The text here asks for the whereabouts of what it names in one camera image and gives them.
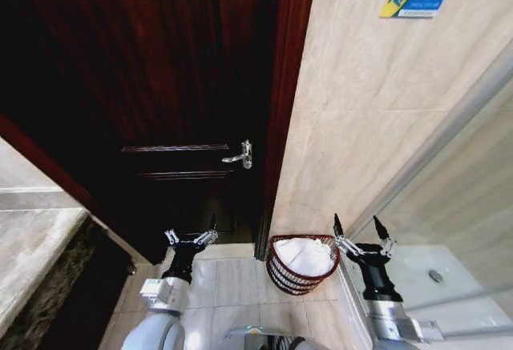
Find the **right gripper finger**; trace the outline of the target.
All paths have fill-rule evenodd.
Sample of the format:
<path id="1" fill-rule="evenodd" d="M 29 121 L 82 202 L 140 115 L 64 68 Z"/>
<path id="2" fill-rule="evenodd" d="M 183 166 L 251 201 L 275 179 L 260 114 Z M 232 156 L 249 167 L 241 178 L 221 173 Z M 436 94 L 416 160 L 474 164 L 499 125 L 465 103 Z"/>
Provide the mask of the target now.
<path id="1" fill-rule="evenodd" d="M 361 248 L 345 237 L 341 221 L 337 213 L 333 216 L 333 233 L 336 245 L 344 254 L 350 253 L 354 256 L 360 256 L 363 254 L 363 250 Z"/>
<path id="2" fill-rule="evenodd" d="M 394 249 L 396 242 L 390 238 L 390 234 L 389 234 L 388 230 L 386 229 L 384 224 L 380 221 L 380 219 L 376 215 L 373 216 L 373 220 L 374 220 L 375 230 L 376 230 L 376 232 L 378 234 L 378 238 L 380 239 L 380 242 L 381 242 L 382 249 L 380 251 L 380 254 L 385 257 L 391 258 L 392 251 Z"/>

